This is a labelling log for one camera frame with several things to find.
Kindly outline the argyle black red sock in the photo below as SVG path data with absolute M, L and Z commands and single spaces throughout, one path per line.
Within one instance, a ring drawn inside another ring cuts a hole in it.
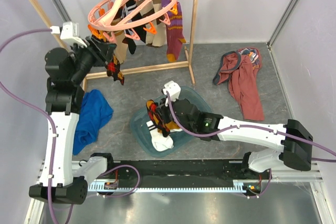
M 119 81 L 120 84 L 124 85 L 124 75 L 120 70 L 120 61 L 115 55 L 113 55 L 111 61 L 107 64 L 107 76 L 112 77 L 114 81 Z
M 164 137 L 168 137 L 170 134 L 170 130 L 164 125 L 163 119 L 159 115 L 159 113 L 156 111 L 158 107 L 158 103 L 154 102 L 153 100 L 147 100 L 146 102 L 146 109 L 148 116 L 154 126 L 157 128 L 157 131 L 159 133 L 162 133 Z

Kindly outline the mustard yellow sock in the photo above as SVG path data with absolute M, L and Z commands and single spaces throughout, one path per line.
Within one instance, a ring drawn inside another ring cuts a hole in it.
M 165 124 L 165 126 L 170 132 L 180 132 L 180 131 L 182 131 L 182 129 L 174 121 L 171 121 L 171 122 Z

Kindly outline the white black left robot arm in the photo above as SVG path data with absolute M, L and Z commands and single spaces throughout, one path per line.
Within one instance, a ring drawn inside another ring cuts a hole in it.
M 84 97 L 81 83 L 96 62 L 107 65 L 116 45 L 85 38 L 86 47 L 74 44 L 71 52 L 57 47 L 45 55 L 47 79 L 46 113 L 48 141 L 45 163 L 37 184 L 30 186 L 29 196 L 56 204 L 82 204 L 89 185 L 99 176 L 111 178 L 115 165 L 110 153 L 93 153 L 88 162 L 72 169 L 75 129 Z

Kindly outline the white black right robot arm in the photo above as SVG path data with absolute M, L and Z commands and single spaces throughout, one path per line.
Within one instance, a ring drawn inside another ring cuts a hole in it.
M 159 103 L 146 103 L 148 115 L 164 137 L 174 130 L 204 141 L 236 141 L 264 146 L 265 150 L 247 152 L 240 166 L 241 174 L 254 178 L 269 168 L 286 166 L 310 171 L 313 137 L 297 120 L 286 124 L 259 124 L 231 119 L 220 114 L 200 111 L 189 100 L 172 104 L 164 98 Z

